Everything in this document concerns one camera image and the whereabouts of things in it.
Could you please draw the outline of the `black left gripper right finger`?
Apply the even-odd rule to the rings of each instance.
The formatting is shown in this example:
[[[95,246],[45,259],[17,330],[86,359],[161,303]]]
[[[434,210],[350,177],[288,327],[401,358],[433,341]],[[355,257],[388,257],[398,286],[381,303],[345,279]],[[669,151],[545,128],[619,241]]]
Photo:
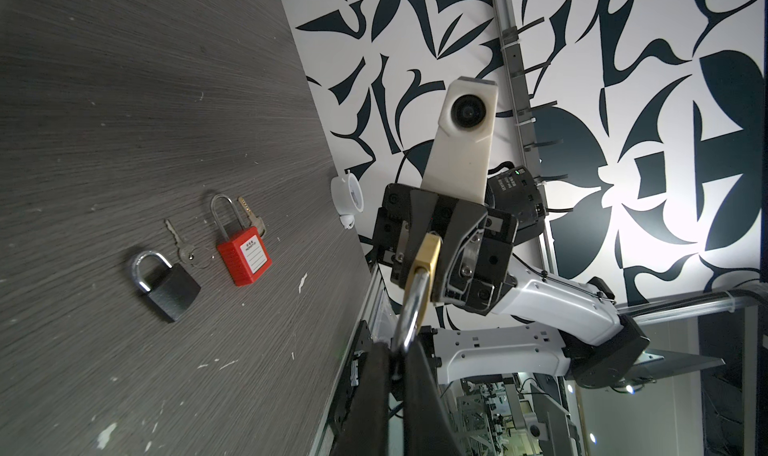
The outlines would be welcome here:
[[[404,454],[461,455],[420,342],[404,359]]]

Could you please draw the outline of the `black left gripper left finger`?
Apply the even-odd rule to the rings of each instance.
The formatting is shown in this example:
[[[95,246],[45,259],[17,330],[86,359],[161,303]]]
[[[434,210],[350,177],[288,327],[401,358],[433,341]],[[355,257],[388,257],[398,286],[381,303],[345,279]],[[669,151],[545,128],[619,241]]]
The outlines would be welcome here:
[[[389,447],[390,349],[375,343],[331,455],[387,455]]]

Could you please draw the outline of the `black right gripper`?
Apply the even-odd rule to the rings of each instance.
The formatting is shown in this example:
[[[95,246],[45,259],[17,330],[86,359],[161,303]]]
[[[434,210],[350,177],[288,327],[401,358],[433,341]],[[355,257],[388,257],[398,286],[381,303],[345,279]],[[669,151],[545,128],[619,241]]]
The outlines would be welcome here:
[[[511,213],[392,183],[377,212],[372,254],[404,288],[423,239],[441,239],[430,299],[486,315],[509,290],[518,220]]]

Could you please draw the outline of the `brass padlock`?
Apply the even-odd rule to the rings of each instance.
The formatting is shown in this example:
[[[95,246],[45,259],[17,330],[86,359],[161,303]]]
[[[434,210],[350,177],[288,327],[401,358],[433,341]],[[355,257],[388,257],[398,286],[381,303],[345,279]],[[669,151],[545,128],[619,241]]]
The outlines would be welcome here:
[[[439,235],[427,233],[419,247],[406,280],[402,311],[399,315],[392,349],[404,357],[415,340],[430,302],[437,262],[442,247]]]

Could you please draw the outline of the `red padlock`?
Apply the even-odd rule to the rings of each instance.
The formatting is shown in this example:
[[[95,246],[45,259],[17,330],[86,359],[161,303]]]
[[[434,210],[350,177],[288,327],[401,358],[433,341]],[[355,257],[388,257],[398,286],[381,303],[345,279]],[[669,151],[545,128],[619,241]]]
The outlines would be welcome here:
[[[229,234],[217,213],[219,202],[227,204],[238,222],[239,230],[232,235]],[[223,238],[216,248],[234,284],[242,287],[255,283],[272,265],[272,259],[266,251],[258,229],[245,220],[233,200],[223,193],[215,194],[211,198],[210,210]]]

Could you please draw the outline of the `brass key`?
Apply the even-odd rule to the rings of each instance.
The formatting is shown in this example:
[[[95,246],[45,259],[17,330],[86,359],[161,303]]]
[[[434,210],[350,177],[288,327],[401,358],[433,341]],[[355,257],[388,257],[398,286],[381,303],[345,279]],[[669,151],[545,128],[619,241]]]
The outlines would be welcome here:
[[[237,201],[243,208],[244,212],[246,213],[251,225],[258,230],[259,236],[264,237],[267,228],[263,219],[253,212],[253,210],[250,208],[250,206],[247,204],[246,200],[242,196],[240,196],[237,199]]]

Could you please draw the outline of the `black padlock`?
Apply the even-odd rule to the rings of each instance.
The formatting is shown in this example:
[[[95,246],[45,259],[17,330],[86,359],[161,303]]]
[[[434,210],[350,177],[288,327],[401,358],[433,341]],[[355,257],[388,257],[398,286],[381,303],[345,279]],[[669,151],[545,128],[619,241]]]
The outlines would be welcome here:
[[[156,259],[164,271],[150,285],[141,271],[145,259]],[[135,286],[170,322],[178,321],[190,308],[201,292],[200,284],[179,263],[171,264],[161,253],[147,250],[138,253],[130,263],[131,277]]]

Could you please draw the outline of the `silver key with ring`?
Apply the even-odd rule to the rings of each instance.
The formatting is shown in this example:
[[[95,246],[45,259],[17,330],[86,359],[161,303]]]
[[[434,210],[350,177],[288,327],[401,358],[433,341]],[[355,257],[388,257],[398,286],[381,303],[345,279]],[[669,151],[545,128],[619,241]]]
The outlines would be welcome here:
[[[183,264],[197,269],[205,269],[211,265],[214,257],[209,250],[198,247],[182,237],[169,219],[164,220],[164,225],[174,239],[178,258]]]

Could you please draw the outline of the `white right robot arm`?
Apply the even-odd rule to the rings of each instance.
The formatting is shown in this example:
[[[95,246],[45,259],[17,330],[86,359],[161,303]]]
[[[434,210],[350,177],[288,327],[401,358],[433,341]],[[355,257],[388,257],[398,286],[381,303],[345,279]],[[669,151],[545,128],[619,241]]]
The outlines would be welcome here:
[[[392,341],[397,376],[424,356],[440,384],[532,372],[600,389],[721,365],[653,349],[602,280],[569,281],[519,259],[514,245],[542,227],[546,212],[521,166],[498,167],[479,202],[386,187],[373,247],[405,292]]]

